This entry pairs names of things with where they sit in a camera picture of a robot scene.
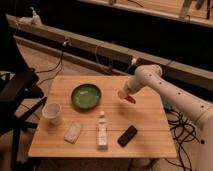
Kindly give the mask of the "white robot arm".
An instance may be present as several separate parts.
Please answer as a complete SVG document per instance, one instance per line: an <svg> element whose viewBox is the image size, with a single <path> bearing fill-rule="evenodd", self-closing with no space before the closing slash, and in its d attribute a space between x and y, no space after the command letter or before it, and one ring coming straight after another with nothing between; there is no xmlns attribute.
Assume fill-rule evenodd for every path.
<svg viewBox="0 0 213 171"><path fill-rule="evenodd" d="M141 65L118 91L120 99L135 103L132 94L148 86L168 100L201 130L204 144L199 147L197 171L213 171L213 104L165 81L159 65Z"/></svg>

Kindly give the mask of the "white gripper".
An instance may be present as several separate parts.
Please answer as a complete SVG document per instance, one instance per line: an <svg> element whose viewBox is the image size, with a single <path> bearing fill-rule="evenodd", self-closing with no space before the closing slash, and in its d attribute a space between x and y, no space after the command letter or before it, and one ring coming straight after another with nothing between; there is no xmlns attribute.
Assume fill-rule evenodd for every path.
<svg viewBox="0 0 213 171"><path fill-rule="evenodd" d="M126 99L140 90L140 83L135 76L131 76L124 84L123 88L118 91L120 99Z"/></svg>

